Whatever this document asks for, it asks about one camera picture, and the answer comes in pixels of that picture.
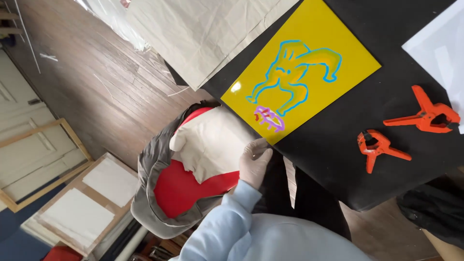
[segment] hand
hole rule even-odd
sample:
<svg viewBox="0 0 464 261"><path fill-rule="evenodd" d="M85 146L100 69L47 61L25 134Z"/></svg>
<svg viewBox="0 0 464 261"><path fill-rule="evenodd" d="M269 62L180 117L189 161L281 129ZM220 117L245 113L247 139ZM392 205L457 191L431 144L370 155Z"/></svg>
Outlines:
<svg viewBox="0 0 464 261"><path fill-rule="evenodd" d="M266 166L272 157L272 149L268 149L267 145L265 138L250 142L245 147L238 162L240 179L256 190L259 189L263 182Z"/></svg>

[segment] red object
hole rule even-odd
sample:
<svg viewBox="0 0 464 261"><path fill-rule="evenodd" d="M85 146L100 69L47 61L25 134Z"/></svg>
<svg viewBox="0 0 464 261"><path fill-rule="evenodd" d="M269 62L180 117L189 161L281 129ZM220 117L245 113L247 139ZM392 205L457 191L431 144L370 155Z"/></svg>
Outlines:
<svg viewBox="0 0 464 261"><path fill-rule="evenodd" d="M416 125L421 131L447 133L451 131L448 128L450 124L459 125L461 117L452 108L442 103L432 104L425 91L419 85L414 85L412 91L419 102L420 111L414 116L385 120L383 121L385 126ZM446 115L446 122L432 124L432 120L440 114Z"/></svg>
<svg viewBox="0 0 464 261"><path fill-rule="evenodd" d="M82 255L68 246L53 247L42 261L81 261Z"/></svg>
<svg viewBox="0 0 464 261"><path fill-rule="evenodd" d="M210 109L212 108L205 107L192 112L181 126ZM237 185L238 177L239 172L234 171L208 178L198 184L193 173L185 171L182 162L171 160L171 164L158 177L153 192L156 203L166 216L175 218L189 210L195 201L227 192Z"/></svg>
<svg viewBox="0 0 464 261"><path fill-rule="evenodd" d="M366 142L371 142L373 139L377 142L373 145L367 145ZM400 150L390 147L390 141L387 137L383 136L376 130L363 131L358 135L359 150L362 154L367 155L366 171L370 174L374 169L375 159L382 153L402 158L405 160L411 160L412 157Z"/></svg>

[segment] purple drawing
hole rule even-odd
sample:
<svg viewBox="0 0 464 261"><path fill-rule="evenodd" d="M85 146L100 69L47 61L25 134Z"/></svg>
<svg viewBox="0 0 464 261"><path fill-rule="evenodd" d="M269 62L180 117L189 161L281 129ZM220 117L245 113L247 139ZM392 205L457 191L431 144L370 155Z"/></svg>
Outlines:
<svg viewBox="0 0 464 261"><path fill-rule="evenodd" d="M270 130L272 127L276 128L275 132L285 130L284 120L282 120L275 112L271 111L269 108L265 108L261 105L258 105L258 107L256 107L254 115L256 117L256 121L258 121L259 118L262 118L262 121L259 124L263 124L265 122L269 124L269 127L267 128L268 130Z"/></svg>

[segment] black table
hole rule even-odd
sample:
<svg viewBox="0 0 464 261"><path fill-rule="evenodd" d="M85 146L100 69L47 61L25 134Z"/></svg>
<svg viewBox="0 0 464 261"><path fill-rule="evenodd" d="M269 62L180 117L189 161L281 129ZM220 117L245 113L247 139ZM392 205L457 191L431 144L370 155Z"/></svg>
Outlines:
<svg viewBox="0 0 464 261"><path fill-rule="evenodd" d="M433 103L450 105L445 90L401 46L454 1L325 2L382 68L274 147L358 211L370 209L464 163L464 136L457 130L437 134L419 131L415 126L385 127L382 123L420 110L412 85L422 86ZM300 3L230 61L203 89L220 100ZM409 153L412 161L381 155L373 173L368 174L366 156L356 143L358 134L365 129L383 133L392 147Z"/></svg>

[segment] canvas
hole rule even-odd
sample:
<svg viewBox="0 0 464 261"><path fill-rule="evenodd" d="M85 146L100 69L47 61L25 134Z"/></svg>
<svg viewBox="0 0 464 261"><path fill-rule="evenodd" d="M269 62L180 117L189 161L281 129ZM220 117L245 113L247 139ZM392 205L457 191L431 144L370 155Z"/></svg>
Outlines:
<svg viewBox="0 0 464 261"><path fill-rule="evenodd" d="M322 0L305 0L221 99L273 145L379 68Z"/></svg>

